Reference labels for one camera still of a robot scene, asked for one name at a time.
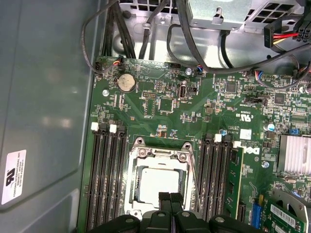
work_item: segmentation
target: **sticker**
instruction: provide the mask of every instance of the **sticker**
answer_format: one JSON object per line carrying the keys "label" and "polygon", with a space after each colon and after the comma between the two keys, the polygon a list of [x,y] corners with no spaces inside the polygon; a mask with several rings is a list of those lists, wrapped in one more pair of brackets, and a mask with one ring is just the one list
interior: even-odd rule
{"label": "sticker", "polygon": [[280,228],[278,225],[276,225],[275,230],[277,233],[286,233],[282,228]]}
{"label": "sticker", "polygon": [[19,197],[23,190],[26,150],[9,153],[6,156],[4,184],[1,204]]}
{"label": "sticker", "polygon": [[272,213],[274,213],[276,216],[281,218],[283,221],[285,221],[286,223],[291,225],[293,228],[296,227],[296,220],[293,219],[292,217],[290,217],[288,214],[284,213],[283,211],[281,211],[280,209],[278,209],[274,205],[271,205],[270,210]]}
{"label": "sticker", "polygon": [[252,139],[252,130],[240,130],[240,139],[251,140]]}

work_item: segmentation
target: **aluminum heatsink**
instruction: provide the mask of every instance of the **aluminum heatsink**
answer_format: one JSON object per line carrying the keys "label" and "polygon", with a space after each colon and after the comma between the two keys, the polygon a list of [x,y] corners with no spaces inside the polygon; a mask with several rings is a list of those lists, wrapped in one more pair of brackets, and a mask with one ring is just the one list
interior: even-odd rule
{"label": "aluminum heatsink", "polygon": [[282,135],[278,169],[289,173],[311,174],[311,138]]}

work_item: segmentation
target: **motherboard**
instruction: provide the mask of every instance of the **motherboard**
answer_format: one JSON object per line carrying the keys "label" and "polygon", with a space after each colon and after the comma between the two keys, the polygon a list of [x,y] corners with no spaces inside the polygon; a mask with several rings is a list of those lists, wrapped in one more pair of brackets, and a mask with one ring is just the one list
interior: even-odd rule
{"label": "motherboard", "polygon": [[[96,69],[115,60],[98,57]],[[306,232],[308,220],[275,195],[311,201],[309,84],[272,90],[247,73],[135,59],[95,74],[77,231],[141,219],[159,192],[179,192],[206,221],[225,214],[264,232]]]}

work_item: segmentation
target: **black cable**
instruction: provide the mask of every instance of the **black cable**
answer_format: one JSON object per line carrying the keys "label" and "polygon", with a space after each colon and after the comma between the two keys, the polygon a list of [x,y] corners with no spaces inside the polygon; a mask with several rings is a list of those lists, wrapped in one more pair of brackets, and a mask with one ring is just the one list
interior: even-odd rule
{"label": "black cable", "polygon": [[115,13],[116,21],[119,22],[118,29],[119,29],[120,35],[123,34],[124,37],[125,37],[125,40],[122,40],[122,43],[123,43],[123,45],[124,45],[124,43],[126,43],[126,46],[129,49],[129,53],[130,53],[130,57],[129,58],[136,59],[135,50],[134,50],[134,46],[133,46],[133,41],[132,41],[131,35],[130,35],[128,29],[127,29],[127,26],[125,24],[124,17],[122,15],[122,10],[120,8],[119,3],[118,2],[115,3],[112,6],[112,8],[113,8],[114,13]]}
{"label": "black cable", "polygon": [[289,50],[283,54],[277,55],[277,56],[272,57],[270,59],[267,59],[265,61],[258,62],[255,64],[251,64],[251,65],[242,66],[242,67],[237,67],[237,68],[211,68],[211,67],[208,67],[206,65],[204,59],[202,58],[194,40],[193,40],[191,31],[190,31],[190,25],[188,22],[185,2],[183,0],[176,0],[176,3],[177,3],[177,7],[178,7],[178,16],[179,16],[180,25],[181,25],[182,31],[184,33],[186,43],[187,43],[192,55],[194,56],[194,58],[203,67],[203,69],[208,73],[229,74],[229,73],[234,73],[234,72],[247,71],[247,70],[251,70],[254,68],[266,66],[268,64],[271,64],[271,63],[273,63],[279,59],[282,59],[282,58],[284,58],[290,54],[293,54],[295,52],[301,52],[301,51],[311,49],[310,44],[302,45],[300,47]]}
{"label": "black cable", "polygon": [[103,56],[111,56],[112,53],[112,36],[113,36],[113,13],[111,7],[108,9],[106,23],[105,23],[105,32],[104,40],[101,54]]}
{"label": "black cable", "polygon": [[[273,52],[276,52],[278,54],[282,54],[284,52],[286,52],[286,50],[282,49],[279,45],[273,45],[270,48]],[[289,58],[292,60],[292,62],[295,64],[296,69],[299,70],[300,69],[300,64],[297,60],[297,58],[294,55],[289,55]]]}
{"label": "black cable", "polygon": [[123,31],[123,27],[121,25],[121,22],[120,22],[120,13],[118,11],[118,5],[119,3],[116,2],[115,4],[113,4],[112,6],[112,9],[113,9],[113,14],[114,14],[114,18],[115,18],[115,21],[116,21],[116,24],[117,24],[117,27],[119,29],[119,33],[120,33],[120,37],[121,37],[121,42],[122,42],[122,45],[123,45],[123,48],[124,48],[124,53],[125,53],[125,56],[127,58],[131,58],[131,52],[130,52],[130,48],[127,44],[127,40],[126,40],[126,37],[125,37],[125,33]]}
{"label": "black cable", "polygon": [[221,30],[220,31],[221,34],[221,39],[220,39],[220,51],[222,53],[222,57],[224,59],[225,64],[229,67],[229,68],[233,68],[232,63],[230,62],[226,49],[225,49],[225,41],[227,36],[230,34],[230,31],[228,30]]}
{"label": "black cable", "polygon": [[[170,3],[170,0],[163,0],[159,4],[159,6],[157,6],[155,8],[155,10],[151,13],[151,15],[147,19],[146,23],[151,24],[152,21],[154,20],[154,18],[156,17],[156,15],[159,14],[164,9],[164,7],[167,4],[169,4],[169,3]],[[142,40],[142,46],[141,46],[141,49],[140,49],[140,52],[139,52],[139,56],[138,56],[139,59],[144,59],[144,57],[145,57],[145,53],[146,53],[147,45],[148,45],[148,41],[149,41],[149,35],[150,35],[150,30],[149,29],[145,29],[144,30],[143,40]]]}
{"label": "black cable", "polygon": [[[168,49],[168,53],[169,55],[175,60],[175,62],[180,62],[176,56],[174,56],[171,48],[170,48],[170,42],[171,42],[171,38],[172,38],[172,29],[175,28],[175,27],[181,27],[181,25],[178,25],[178,24],[172,24],[170,27],[169,27],[169,30],[168,30],[168,34],[167,34],[167,41],[166,41],[166,46],[167,46],[167,49]],[[206,72],[209,72],[209,73],[215,73],[215,74],[229,74],[229,73],[234,73],[234,72],[240,72],[240,71],[247,71],[247,70],[251,70],[251,69],[255,69],[255,68],[258,68],[258,67],[262,67],[262,66],[266,66],[272,62],[275,62],[279,59],[282,59],[290,54],[293,54],[294,52],[301,52],[301,51],[305,51],[305,50],[308,50],[308,49],[311,49],[311,45],[309,44],[306,44],[306,45],[303,45],[303,46],[300,46],[300,47],[297,47],[295,49],[292,49],[292,50],[289,50],[283,54],[280,54],[280,55],[277,55],[275,57],[272,57],[270,59],[267,59],[265,61],[262,61],[262,62],[258,62],[258,63],[255,63],[255,64],[251,64],[251,65],[247,65],[247,66],[243,66],[243,67],[237,67],[237,68],[209,68],[206,66],[205,64],[205,68],[203,67],[203,64],[200,63],[200,65],[203,67],[203,69],[206,71]],[[187,64],[183,64],[183,63],[180,63],[181,65],[185,66],[185,67],[191,67],[191,65],[187,65]]]}
{"label": "black cable", "polygon": [[113,26],[114,26],[114,15],[110,8],[108,13],[110,14],[110,24],[108,25],[108,35],[107,35],[107,56],[112,56],[112,39],[113,39]]}
{"label": "black cable", "polygon": [[179,24],[172,24],[168,31],[167,31],[167,38],[166,38],[166,49],[167,49],[167,52],[168,54],[170,55],[170,57],[174,60],[174,62],[178,63],[178,64],[181,64],[182,66],[184,67],[188,67],[188,68],[196,68],[196,65],[190,65],[190,64],[186,64],[184,63],[183,61],[180,61],[173,53],[172,49],[171,49],[171,46],[170,46],[170,42],[171,42],[171,39],[172,39],[172,30],[173,28],[180,28],[181,26]]}
{"label": "black cable", "polygon": [[111,0],[107,5],[104,6],[103,9],[99,10],[98,12],[96,12],[95,14],[93,14],[90,18],[88,18],[84,24],[82,25],[82,32],[81,32],[81,43],[82,43],[82,51],[83,51],[83,56],[84,59],[86,60],[86,63],[88,65],[88,67],[90,67],[91,70],[93,70],[94,72],[98,73],[98,74],[105,74],[109,69],[105,69],[105,70],[97,70],[95,69],[90,60],[89,57],[87,55],[87,51],[86,51],[86,27],[87,25],[90,23],[90,21],[92,21],[94,18],[96,18],[97,16],[100,16],[102,13],[104,13],[109,7],[111,7],[114,3],[116,3],[118,0]]}
{"label": "black cable", "polygon": [[275,86],[268,86],[267,84],[265,84],[262,80],[258,79],[257,82],[266,87],[266,88],[269,88],[269,89],[272,89],[272,90],[286,90],[286,89],[289,89],[289,88],[292,88],[294,86],[297,86],[299,84],[299,82],[303,81],[307,75],[309,74],[309,72],[311,71],[311,62],[309,62],[307,68],[305,69],[304,73],[301,75],[301,77],[299,79],[297,79],[294,83],[288,85],[288,86],[282,86],[282,87],[275,87]]}

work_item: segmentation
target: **yellow wire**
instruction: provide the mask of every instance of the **yellow wire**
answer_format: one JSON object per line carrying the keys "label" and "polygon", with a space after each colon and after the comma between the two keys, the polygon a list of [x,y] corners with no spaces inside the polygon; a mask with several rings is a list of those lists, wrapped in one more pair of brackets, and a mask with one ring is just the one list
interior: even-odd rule
{"label": "yellow wire", "polygon": [[275,42],[273,42],[274,45],[286,40],[287,38],[283,38],[283,39],[280,39],[280,40],[276,40]]}

